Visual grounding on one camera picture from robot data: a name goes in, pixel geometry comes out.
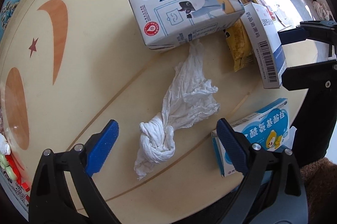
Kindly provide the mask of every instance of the red round badge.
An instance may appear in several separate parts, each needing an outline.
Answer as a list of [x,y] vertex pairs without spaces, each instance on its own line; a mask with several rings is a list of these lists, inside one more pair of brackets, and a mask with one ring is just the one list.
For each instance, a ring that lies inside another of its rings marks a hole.
[[159,31],[159,25],[156,22],[149,22],[144,27],[144,32],[148,36],[156,35]]

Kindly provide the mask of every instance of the table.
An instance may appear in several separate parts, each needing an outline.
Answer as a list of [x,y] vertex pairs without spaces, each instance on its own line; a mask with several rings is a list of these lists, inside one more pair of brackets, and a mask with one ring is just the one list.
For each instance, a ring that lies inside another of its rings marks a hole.
[[[301,21],[290,0],[277,1],[294,25]],[[139,123],[161,110],[188,45],[163,54],[147,49],[128,0],[21,0],[0,45],[0,95],[5,135],[24,179],[32,181],[44,149],[85,143],[115,119],[119,138],[93,180],[122,223],[171,223],[235,188],[241,174],[222,178],[215,160],[210,131],[216,121],[235,121],[279,97],[289,99],[293,120],[306,90],[264,90],[257,66],[233,72],[223,33],[201,41],[205,77],[219,88],[214,97],[221,110],[176,131],[174,157],[138,181]],[[317,57],[313,41],[284,51],[288,66]],[[76,208],[85,213],[67,179]]]

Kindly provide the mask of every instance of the screw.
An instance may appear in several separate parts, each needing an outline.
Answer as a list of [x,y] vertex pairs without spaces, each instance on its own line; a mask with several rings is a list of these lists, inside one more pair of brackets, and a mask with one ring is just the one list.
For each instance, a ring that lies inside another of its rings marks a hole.
[[256,151],[261,150],[261,145],[258,144],[258,143],[253,143],[253,144],[252,144],[252,147],[253,147],[253,149],[256,150]]
[[79,151],[82,151],[83,149],[83,144],[76,144],[75,147],[74,147],[74,150],[79,152]]
[[293,154],[292,150],[289,148],[284,149],[284,153],[286,153],[288,156],[291,156]]
[[45,156],[49,156],[50,154],[51,154],[51,150],[50,149],[46,149],[46,150],[44,150],[43,151],[43,154],[45,155]]

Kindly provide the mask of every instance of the yellow cartoon character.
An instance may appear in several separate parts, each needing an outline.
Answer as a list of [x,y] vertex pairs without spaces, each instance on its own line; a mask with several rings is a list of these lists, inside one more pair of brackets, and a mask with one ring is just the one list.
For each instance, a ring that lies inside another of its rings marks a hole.
[[275,141],[275,149],[280,147],[281,141],[282,141],[282,135],[277,137],[277,139]]
[[267,147],[267,149],[272,148],[272,146],[274,145],[275,141],[276,141],[276,131],[275,130],[271,130],[270,134],[269,134],[269,136],[267,138],[267,141],[266,141],[266,147]]

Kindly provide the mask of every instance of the star decoration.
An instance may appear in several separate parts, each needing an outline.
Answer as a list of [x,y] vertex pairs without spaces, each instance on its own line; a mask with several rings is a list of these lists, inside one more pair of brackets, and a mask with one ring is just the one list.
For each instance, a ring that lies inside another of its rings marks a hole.
[[33,51],[36,52],[36,42],[37,41],[38,41],[38,38],[36,40],[34,40],[34,38],[33,38],[32,45],[29,47],[29,49],[30,49],[30,56],[31,57],[32,57]]

